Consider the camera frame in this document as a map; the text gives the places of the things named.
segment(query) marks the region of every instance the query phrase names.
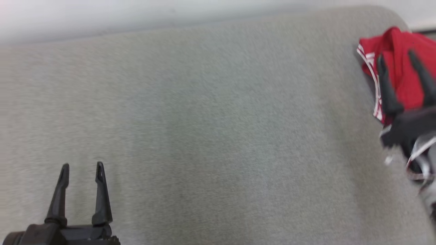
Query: white wall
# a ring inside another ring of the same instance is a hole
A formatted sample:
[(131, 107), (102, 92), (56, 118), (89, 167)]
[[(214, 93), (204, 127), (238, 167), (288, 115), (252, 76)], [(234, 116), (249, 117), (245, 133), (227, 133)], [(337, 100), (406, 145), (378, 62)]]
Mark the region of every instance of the white wall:
[(436, 0), (1, 0), (0, 44), (356, 4), (386, 6), (400, 14), (412, 29), (436, 27)]

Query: gray fabric surface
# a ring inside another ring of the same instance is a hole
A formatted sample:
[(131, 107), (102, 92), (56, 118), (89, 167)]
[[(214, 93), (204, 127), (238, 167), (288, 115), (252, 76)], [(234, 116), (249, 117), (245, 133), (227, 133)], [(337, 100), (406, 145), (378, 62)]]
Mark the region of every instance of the gray fabric surface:
[(359, 37), (378, 7), (0, 48), (0, 236), (42, 222), (70, 163), (68, 223), (106, 167), (122, 244), (431, 244), (387, 167)]

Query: white background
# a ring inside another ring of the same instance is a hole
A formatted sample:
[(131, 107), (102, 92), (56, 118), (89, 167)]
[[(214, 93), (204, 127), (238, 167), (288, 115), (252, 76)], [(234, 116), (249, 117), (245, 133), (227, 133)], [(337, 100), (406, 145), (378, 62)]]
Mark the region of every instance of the white background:
[(390, 8), (412, 29), (436, 28), (436, 0), (0, 0), (0, 44), (357, 4)]

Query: folded red fabric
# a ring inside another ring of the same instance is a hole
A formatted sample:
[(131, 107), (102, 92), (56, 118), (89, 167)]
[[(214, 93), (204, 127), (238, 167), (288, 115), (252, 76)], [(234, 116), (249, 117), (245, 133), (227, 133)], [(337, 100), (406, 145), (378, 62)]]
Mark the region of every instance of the folded red fabric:
[(401, 32), (398, 27), (388, 29), (383, 35), (362, 38), (357, 52), (365, 63), (363, 71), (374, 79), (374, 116), (385, 124), (376, 60), (383, 55), (389, 70), (392, 86), (404, 109), (422, 107), (424, 94), (419, 76), (412, 67), (408, 51), (412, 49), (425, 68), (436, 78), (436, 42), (419, 33)]

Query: red cloth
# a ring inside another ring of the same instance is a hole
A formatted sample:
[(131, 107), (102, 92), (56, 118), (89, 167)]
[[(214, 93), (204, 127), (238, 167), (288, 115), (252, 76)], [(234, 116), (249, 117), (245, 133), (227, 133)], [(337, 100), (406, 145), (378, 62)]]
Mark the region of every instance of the red cloth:
[(365, 63), (363, 71), (374, 79), (375, 108), (374, 116), (385, 123), (378, 81), (376, 61), (383, 54), (389, 70), (392, 86), (398, 101), (405, 110), (422, 107), (424, 98), (419, 77), (410, 63), (408, 51), (413, 49), (425, 68), (436, 78), (436, 42), (422, 34), (401, 32), (398, 27), (388, 29), (382, 36), (362, 38), (357, 52)]

